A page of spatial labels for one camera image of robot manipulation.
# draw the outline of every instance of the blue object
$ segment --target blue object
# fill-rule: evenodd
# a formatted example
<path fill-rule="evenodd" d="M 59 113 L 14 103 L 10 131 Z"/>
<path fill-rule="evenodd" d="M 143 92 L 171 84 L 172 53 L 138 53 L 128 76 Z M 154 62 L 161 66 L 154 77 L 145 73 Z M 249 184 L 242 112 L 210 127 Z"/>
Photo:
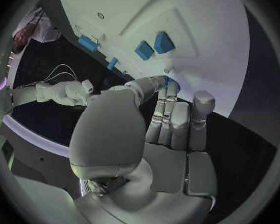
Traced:
<path fill-rule="evenodd" d="M 78 42 L 92 52 L 96 51 L 99 46 L 98 44 L 90 40 L 87 36 L 80 36 Z"/>
<path fill-rule="evenodd" d="M 169 76 L 165 76 L 166 79 L 166 84 L 165 84 L 165 88 L 168 88 L 168 86 L 170 85 L 171 82 L 176 82 L 177 83 L 177 92 L 180 91 L 181 87 L 180 84 L 174 80 L 173 78 L 170 78 Z"/>
<path fill-rule="evenodd" d="M 113 57 L 113 59 L 108 64 L 107 69 L 110 71 L 113 70 L 113 68 L 117 62 L 118 62 L 118 60 L 115 57 Z"/>
<path fill-rule="evenodd" d="M 146 41 L 142 41 L 135 49 L 135 53 L 137 53 L 144 61 L 146 61 L 153 55 L 154 50 Z"/>
<path fill-rule="evenodd" d="M 159 54 L 164 54 L 168 51 L 173 50 L 174 48 L 175 46 L 166 32 L 162 31 L 156 36 L 154 49 Z"/>

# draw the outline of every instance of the person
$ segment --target person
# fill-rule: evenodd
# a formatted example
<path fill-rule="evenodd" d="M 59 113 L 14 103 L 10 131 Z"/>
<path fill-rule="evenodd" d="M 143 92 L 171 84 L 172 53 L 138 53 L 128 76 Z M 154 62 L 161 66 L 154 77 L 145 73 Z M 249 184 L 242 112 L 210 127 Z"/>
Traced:
<path fill-rule="evenodd" d="M 41 43 L 59 39 L 61 33 L 53 27 L 47 14 L 41 7 L 35 7 L 19 23 L 13 32 L 13 53 L 19 54 L 29 43 L 30 39 Z"/>

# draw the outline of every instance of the robotic hand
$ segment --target robotic hand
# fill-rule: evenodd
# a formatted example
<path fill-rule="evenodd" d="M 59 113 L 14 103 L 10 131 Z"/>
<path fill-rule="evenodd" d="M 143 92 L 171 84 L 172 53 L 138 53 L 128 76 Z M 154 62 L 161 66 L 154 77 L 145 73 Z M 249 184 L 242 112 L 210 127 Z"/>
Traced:
<path fill-rule="evenodd" d="M 48 83 L 36 84 L 36 100 L 45 102 L 54 100 L 61 105 L 87 106 L 93 85 L 89 80 L 59 82 L 55 85 Z"/>

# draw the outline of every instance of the white panel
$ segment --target white panel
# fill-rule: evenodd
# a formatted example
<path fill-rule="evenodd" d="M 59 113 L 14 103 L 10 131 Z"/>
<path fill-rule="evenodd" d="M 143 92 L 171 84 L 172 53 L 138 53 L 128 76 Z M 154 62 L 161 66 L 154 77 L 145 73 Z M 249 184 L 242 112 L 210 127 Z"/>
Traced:
<path fill-rule="evenodd" d="M 77 36 L 99 40 L 99 51 L 118 59 L 116 68 L 134 78 L 167 75 L 191 101 L 206 89 L 216 98 L 215 112 L 228 117 L 244 81 L 249 31 L 239 0 L 61 0 Z M 97 13 L 104 15 L 100 19 Z M 145 40 L 154 46 L 166 31 L 176 49 L 143 61 L 134 49 Z"/>

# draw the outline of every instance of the purple light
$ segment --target purple light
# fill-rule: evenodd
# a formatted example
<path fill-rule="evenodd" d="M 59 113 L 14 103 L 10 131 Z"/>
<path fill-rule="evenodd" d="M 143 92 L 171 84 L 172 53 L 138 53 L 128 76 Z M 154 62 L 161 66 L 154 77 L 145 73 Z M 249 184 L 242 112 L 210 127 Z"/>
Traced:
<path fill-rule="evenodd" d="M 6 86 L 6 84 L 7 84 L 7 78 L 4 77 L 3 82 L 0 84 L 0 90 L 2 90 Z"/>

